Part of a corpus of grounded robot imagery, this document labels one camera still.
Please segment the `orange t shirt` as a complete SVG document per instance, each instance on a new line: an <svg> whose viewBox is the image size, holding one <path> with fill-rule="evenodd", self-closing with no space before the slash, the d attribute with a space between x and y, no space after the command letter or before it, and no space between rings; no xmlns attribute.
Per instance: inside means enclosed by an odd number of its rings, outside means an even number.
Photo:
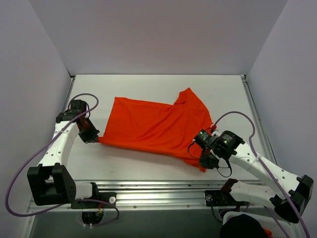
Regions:
<svg viewBox="0 0 317 238"><path fill-rule="evenodd" d="M212 124L207 107L190 88L172 105L116 97L99 143L172 156L205 172L201 149L191 143Z"/></svg>

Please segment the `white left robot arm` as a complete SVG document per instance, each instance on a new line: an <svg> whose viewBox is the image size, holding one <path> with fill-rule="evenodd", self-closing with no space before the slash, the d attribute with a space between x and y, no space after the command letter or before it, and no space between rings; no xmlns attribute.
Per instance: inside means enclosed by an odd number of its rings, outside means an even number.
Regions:
<svg viewBox="0 0 317 238"><path fill-rule="evenodd" d="M97 130L85 113L68 110L56 117L53 142L37 166L27 172L31 192L38 206L73 203L76 200L89 208L99 204L100 195L93 182L77 183L66 168L76 137L84 143L99 141Z"/></svg>

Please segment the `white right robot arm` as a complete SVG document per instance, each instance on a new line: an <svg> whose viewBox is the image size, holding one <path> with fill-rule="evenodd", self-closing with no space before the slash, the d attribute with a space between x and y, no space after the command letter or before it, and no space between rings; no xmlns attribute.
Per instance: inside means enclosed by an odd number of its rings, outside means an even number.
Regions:
<svg viewBox="0 0 317 238"><path fill-rule="evenodd" d="M261 155L251 144L230 131L209 135L201 131L193 140L201 149L200 165L206 169L219 169L223 159L228 168L238 165L261 181L261 185L247 184L230 178L220 189L224 204L254 203L273 209L284 220L297 224L312 196L314 181L290 173Z"/></svg>

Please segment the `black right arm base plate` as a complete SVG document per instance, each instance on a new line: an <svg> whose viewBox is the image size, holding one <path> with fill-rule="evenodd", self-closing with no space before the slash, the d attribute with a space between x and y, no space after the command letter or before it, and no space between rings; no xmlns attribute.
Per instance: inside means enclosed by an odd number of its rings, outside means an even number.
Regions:
<svg viewBox="0 0 317 238"><path fill-rule="evenodd" d="M220 190L205 190L205 203L208 207L229 207L229 206L247 206L249 203L246 201L235 201L226 193Z"/></svg>

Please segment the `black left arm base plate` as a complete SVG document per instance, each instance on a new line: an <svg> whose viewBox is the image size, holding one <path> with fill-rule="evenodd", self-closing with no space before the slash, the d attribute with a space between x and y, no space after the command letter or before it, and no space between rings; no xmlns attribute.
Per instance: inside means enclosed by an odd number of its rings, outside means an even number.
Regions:
<svg viewBox="0 0 317 238"><path fill-rule="evenodd" d="M88 199L98 200L98 202L77 200L71 204L71 209L99 209L99 208L111 208L110 205L104 205L101 201L115 205L116 193L115 192L97 192Z"/></svg>

